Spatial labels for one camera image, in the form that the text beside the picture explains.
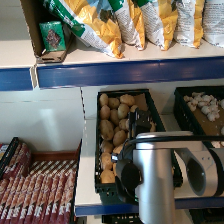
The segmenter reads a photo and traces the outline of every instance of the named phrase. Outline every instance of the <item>blue trim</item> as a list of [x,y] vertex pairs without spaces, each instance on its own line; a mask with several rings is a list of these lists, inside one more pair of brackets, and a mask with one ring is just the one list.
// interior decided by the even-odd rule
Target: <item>blue trim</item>
[[29,68],[0,69],[0,91],[33,90]]
[[[200,209],[224,207],[223,197],[175,199],[176,209]],[[77,217],[88,215],[110,215],[138,213],[138,206],[130,204],[75,206]]]
[[40,88],[224,78],[224,57],[38,67]]

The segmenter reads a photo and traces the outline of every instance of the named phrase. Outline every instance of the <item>store shelf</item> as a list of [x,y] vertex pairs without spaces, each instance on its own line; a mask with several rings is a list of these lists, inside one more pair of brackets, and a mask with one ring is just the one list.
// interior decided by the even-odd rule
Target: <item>store shelf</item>
[[125,58],[111,58],[76,40],[61,64],[38,65],[41,88],[187,81],[223,77],[224,49],[202,40],[200,49],[173,42],[168,51],[147,43],[124,45]]
[[[167,131],[180,130],[173,114],[162,115],[161,118]],[[95,193],[95,136],[96,119],[86,120],[77,178],[76,216],[138,212],[138,206],[130,204],[102,204],[100,195]],[[223,197],[197,197],[193,193],[187,180],[186,167],[177,154],[176,157],[183,175],[182,187],[174,191],[176,209],[224,207]]]
[[[181,224],[193,224],[191,215],[188,210],[176,210],[175,211],[175,221],[176,223]],[[102,218],[101,216],[88,216],[81,217],[78,220],[78,224],[101,224]]]
[[0,18],[0,52],[0,91],[32,90],[35,57],[24,19]]

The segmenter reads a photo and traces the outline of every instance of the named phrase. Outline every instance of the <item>snack bag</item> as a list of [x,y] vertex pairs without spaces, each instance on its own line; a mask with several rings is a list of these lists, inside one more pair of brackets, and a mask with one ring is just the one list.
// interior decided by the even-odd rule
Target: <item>snack bag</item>
[[202,12],[205,0],[177,0],[175,40],[181,45],[199,48],[203,36]]
[[137,0],[137,3],[143,14],[147,39],[161,50],[168,50],[177,23],[175,2],[171,4],[171,0]]
[[203,14],[204,39],[224,47],[224,0],[205,0]]
[[122,58],[121,33],[108,0],[40,0],[45,8],[69,25],[84,43]]
[[122,40],[138,50],[145,47],[143,15],[133,0],[109,0],[118,20]]

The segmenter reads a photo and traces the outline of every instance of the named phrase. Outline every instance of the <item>cardboard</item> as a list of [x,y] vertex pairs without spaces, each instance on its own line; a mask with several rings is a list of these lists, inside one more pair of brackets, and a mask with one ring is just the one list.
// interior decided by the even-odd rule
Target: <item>cardboard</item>
[[38,0],[20,0],[23,14],[25,16],[27,29],[33,46],[37,63],[62,62],[67,50],[73,40],[73,36],[66,26],[66,50],[55,52],[44,52],[44,42],[41,36],[39,23],[58,21],[59,19],[51,15]]

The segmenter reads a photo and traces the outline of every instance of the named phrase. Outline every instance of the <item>black plastic crate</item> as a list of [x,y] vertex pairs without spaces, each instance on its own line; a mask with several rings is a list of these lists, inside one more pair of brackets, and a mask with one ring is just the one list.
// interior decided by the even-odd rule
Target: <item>black plastic crate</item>
[[0,179],[2,179],[2,176],[5,171],[5,167],[9,164],[12,156],[14,155],[16,151],[18,144],[19,144],[19,139],[17,137],[14,137],[12,141],[10,142],[6,152],[4,153],[0,161]]
[[194,224],[224,224],[224,208],[205,208],[189,210]]
[[132,223],[132,224],[142,224],[138,213],[130,214],[116,214],[116,215],[102,215],[102,223],[107,224],[122,224],[122,223]]
[[[122,203],[117,196],[117,191],[116,191],[116,185],[115,183],[110,183],[110,184],[101,184],[100,182],[100,174],[102,172],[101,170],[101,164],[100,164],[100,156],[101,156],[101,150],[100,150],[100,145],[102,142],[102,138],[100,136],[100,130],[99,130],[99,124],[100,124],[100,116],[99,116],[99,111],[100,111],[100,104],[99,104],[99,98],[101,94],[106,93],[108,97],[119,97],[124,94],[129,94],[132,96],[137,96],[142,93],[145,94],[146,98],[146,103],[148,106],[148,110],[151,111],[152,114],[152,119],[154,123],[156,123],[156,130],[158,132],[164,132],[165,128],[163,126],[163,123],[160,119],[160,116],[157,112],[157,109],[154,105],[154,102],[151,98],[151,95],[148,91],[148,89],[140,89],[140,90],[122,90],[122,91],[111,91],[111,92],[100,92],[98,93],[97,97],[97,123],[96,123],[96,152],[95,152],[95,191],[96,193],[100,194],[100,198],[102,200],[102,203],[106,204],[114,204],[114,203]],[[179,167],[179,164],[177,162],[177,159],[174,155],[174,152],[172,151],[171,153],[171,158],[172,158],[172,164],[175,167],[174,169],[174,187],[181,187],[183,183],[183,178],[182,178],[182,173]]]
[[[205,92],[206,95],[213,95],[218,100],[224,99],[224,86],[195,86],[176,88],[174,116],[182,131],[191,131],[195,135],[205,135],[204,130],[191,112],[184,96],[191,96],[193,92]],[[214,148],[210,142],[203,142],[207,148]]]

